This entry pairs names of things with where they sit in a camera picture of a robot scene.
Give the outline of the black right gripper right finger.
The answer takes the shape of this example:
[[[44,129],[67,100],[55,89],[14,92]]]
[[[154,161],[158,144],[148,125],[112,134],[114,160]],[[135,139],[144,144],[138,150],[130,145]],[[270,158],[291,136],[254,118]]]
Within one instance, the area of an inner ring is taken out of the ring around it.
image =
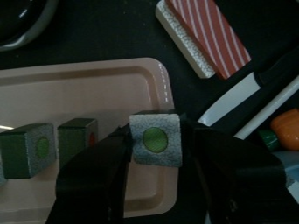
[[[183,140],[195,159],[212,224],[286,224],[282,162],[262,147],[186,118]]]

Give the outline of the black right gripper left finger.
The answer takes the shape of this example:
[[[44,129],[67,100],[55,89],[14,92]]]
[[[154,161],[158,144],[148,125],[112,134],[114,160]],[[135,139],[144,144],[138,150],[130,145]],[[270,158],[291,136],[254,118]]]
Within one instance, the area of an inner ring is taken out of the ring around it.
[[[124,224],[130,126],[118,128],[63,166],[46,224]]]

